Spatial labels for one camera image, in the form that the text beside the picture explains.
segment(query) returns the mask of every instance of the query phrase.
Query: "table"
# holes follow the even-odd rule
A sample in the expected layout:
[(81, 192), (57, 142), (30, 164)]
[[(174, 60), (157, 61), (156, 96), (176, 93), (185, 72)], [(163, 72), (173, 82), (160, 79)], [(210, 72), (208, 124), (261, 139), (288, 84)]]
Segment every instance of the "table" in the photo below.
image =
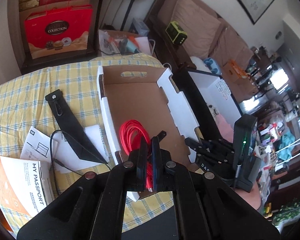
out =
[[(100, 57), (88, 62), (44, 68), (1, 85), (0, 155), (19, 158), (31, 125), (48, 136), (58, 129), (49, 105), (44, 99), (45, 95), (56, 89), (63, 92), (65, 100), (83, 127), (100, 124), (108, 147), (97, 90), (99, 65), (162, 67), (157, 59), (145, 54)], [(110, 165), (114, 166), (113, 157), (110, 157)], [(102, 164), (82, 170), (84, 173), (87, 171), (102, 173), (108, 169)], [(66, 174), (57, 172), (56, 177), (62, 192), (79, 178), (72, 172)], [(127, 198), (122, 231), (141, 225), (172, 206), (171, 192), (160, 192), (137, 202)], [(29, 216), (2, 206), (0, 208), (15, 233), (31, 219)]]

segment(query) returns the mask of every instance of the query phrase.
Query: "red cable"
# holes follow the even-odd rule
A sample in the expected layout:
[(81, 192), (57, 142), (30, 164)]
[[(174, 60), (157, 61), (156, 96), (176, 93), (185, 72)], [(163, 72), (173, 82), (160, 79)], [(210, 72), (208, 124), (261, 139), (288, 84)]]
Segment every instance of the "red cable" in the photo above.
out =
[[(129, 120), (123, 123), (120, 127), (120, 141), (121, 145), (127, 155), (131, 151), (140, 148), (141, 137), (146, 139), (148, 144), (148, 149), (151, 148), (151, 140), (147, 131), (143, 128), (142, 124), (137, 120)], [(153, 179), (152, 179), (152, 165), (147, 162), (147, 178), (146, 178), (146, 188), (153, 189)]]

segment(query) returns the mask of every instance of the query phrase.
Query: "brown sofa cushion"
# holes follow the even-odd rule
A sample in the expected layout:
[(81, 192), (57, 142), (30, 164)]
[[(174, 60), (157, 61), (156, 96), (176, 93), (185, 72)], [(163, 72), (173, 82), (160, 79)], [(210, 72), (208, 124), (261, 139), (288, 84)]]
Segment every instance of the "brown sofa cushion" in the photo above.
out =
[(178, 0), (171, 20), (177, 21), (188, 35), (183, 43), (188, 55), (207, 58), (221, 23), (192, 0)]
[[(161, 20), (165, 25), (168, 25), (171, 21), (171, 17), (173, 14), (173, 9), (176, 6), (178, 0), (165, 0), (163, 3), (159, 13), (158, 18)], [(201, 9), (205, 10), (211, 16), (217, 18), (217, 14), (214, 10), (212, 10), (208, 5), (206, 5), (201, 0), (192, 0), (197, 6)]]
[(222, 32), (213, 52), (209, 54), (221, 67), (230, 59), (234, 59), (244, 70), (252, 55), (253, 52), (248, 48), (244, 40), (230, 26)]

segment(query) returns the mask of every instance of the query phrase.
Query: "window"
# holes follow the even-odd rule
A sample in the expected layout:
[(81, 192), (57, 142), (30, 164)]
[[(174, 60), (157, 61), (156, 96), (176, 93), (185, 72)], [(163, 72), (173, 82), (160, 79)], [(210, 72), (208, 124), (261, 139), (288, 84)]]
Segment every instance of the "window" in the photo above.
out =
[(270, 78), (271, 83), (275, 87), (275, 89), (279, 90), (282, 86), (287, 83), (289, 80), (287, 74), (283, 69), (279, 69), (275, 72), (272, 77)]

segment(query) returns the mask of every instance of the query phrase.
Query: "white box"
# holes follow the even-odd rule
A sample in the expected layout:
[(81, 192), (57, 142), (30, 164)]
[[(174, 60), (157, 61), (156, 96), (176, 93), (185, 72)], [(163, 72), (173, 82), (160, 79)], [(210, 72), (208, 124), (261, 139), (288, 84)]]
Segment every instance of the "white box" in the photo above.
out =
[(0, 156), (0, 205), (34, 217), (54, 200), (49, 163)]
[[(124, 72), (143, 72), (146, 75), (125, 77)], [(185, 95), (176, 91), (171, 76), (168, 68), (141, 65), (98, 68), (101, 113), (116, 164), (128, 158), (118, 140), (119, 128), (125, 121), (136, 119), (150, 138), (166, 131), (167, 136), (160, 142), (160, 147), (170, 152), (172, 160), (189, 170), (198, 169), (193, 163), (195, 151), (185, 145), (184, 138), (198, 140), (195, 129), (199, 124)], [(137, 192), (128, 192), (127, 195), (134, 201), (139, 198)]]

